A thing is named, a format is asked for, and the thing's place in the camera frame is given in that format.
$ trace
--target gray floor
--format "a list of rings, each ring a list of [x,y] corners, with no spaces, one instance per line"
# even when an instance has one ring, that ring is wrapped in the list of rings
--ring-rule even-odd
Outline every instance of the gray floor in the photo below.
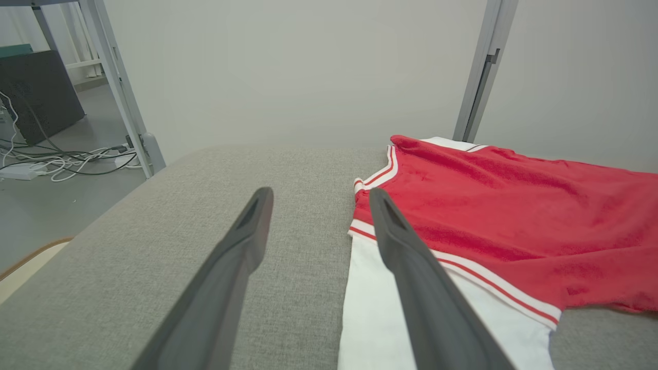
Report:
[[[51,140],[63,150],[89,151],[126,142],[126,129],[108,85],[78,93],[87,117]],[[85,167],[88,172],[114,168],[111,163]],[[139,169],[102,176],[75,176],[51,182],[0,181],[0,273],[49,242],[74,236],[144,182]]]

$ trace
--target white wall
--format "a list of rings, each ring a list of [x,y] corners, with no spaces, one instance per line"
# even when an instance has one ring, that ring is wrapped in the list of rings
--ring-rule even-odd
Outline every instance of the white wall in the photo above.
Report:
[[[105,3],[171,163],[218,144],[452,137],[486,0]]]
[[[521,0],[476,143],[658,172],[658,1]]]

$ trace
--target striped trim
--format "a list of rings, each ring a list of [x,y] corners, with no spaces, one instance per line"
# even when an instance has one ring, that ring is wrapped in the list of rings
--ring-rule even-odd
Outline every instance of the striped trim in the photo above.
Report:
[[[476,145],[476,146],[470,148],[469,150],[467,150],[467,152],[469,152],[469,153],[473,153],[474,151],[478,151],[478,150],[480,150],[480,149],[484,149],[484,148],[486,148],[486,147],[488,147],[488,145],[482,145],[482,144],[480,144],[480,145]]]
[[[348,234],[352,237],[365,237],[377,243],[374,226],[360,220],[352,220]],[[557,323],[562,315],[559,308],[529,296],[477,262],[449,253],[431,249],[430,251],[445,269],[473,281],[506,304],[550,329],[557,329]]]
[[[480,149],[484,149],[485,147],[488,146],[488,145],[482,145],[482,144],[474,145],[472,143],[467,143],[467,142],[456,142],[455,140],[441,138],[439,136],[434,136],[433,138],[423,139],[423,140],[420,140],[420,141],[430,143],[430,144],[434,144],[434,145],[438,145],[438,146],[442,146],[442,147],[449,147],[449,148],[455,149],[455,150],[467,151],[469,153],[472,153],[474,151],[478,151]]]
[[[369,190],[376,188],[377,186],[391,180],[397,174],[397,155],[395,153],[395,147],[392,145],[388,146],[386,152],[386,157],[388,158],[388,164],[383,169],[380,169],[374,175],[368,177],[365,181],[357,178],[354,180],[354,193],[356,194],[359,190]]]

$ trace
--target power strip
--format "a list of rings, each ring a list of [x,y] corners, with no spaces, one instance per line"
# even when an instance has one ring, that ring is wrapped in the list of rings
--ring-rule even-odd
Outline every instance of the power strip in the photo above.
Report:
[[[16,180],[31,180],[39,176],[39,163],[18,163],[0,170],[0,178],[15,178]]]

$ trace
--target gray fabric surface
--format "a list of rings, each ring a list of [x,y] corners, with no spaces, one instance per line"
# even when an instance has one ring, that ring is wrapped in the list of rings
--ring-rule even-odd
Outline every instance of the gray fabric surface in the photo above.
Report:
[[[352,181],[383,149],[212,148],[169,166],[92,223],[0,305],[0,369],[127,369],[259,186],[274,188],[232,369],[336,368]],[[564,314],[562,369],[656,369],[658,321]]]

